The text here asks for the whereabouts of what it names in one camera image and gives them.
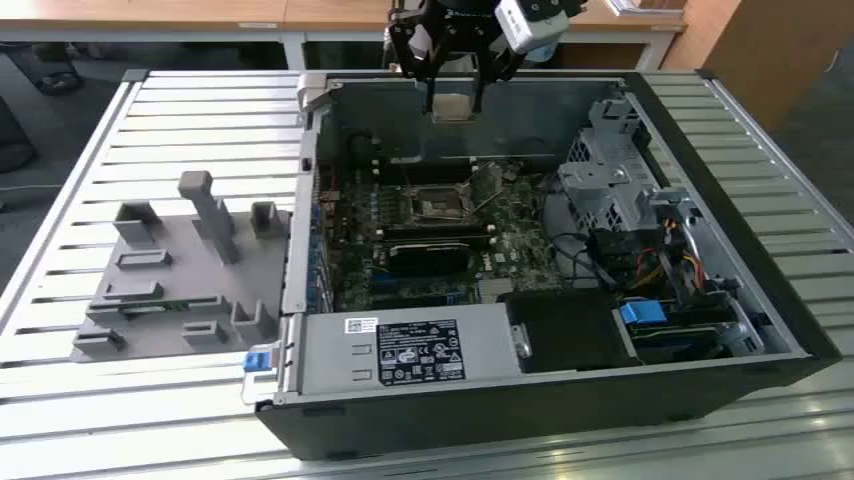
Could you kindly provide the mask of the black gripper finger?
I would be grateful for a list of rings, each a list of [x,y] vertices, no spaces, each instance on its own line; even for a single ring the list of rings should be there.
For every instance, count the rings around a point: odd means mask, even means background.
[[[481,113],[485,87],[499,81],[508,81],[524,60],[525,54],[512,50],[504,37],[476,37],[473,44],[473,113]]]
[[[433,110],[435,81],[445,59],[443,7],[392,7],[388,11],[388,41],[400,73],[425,85],[423,112]]]

